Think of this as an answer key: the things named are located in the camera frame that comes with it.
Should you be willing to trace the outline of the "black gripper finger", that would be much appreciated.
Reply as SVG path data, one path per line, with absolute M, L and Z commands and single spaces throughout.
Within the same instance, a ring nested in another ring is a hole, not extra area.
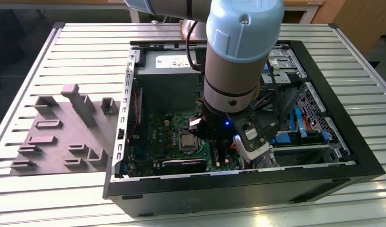
M 188 132 L 190 133 L 195 133 L 199 131 L 200 121 L 202 121 L 200 117 L 192 116 L 191 118 L 188 118 Z

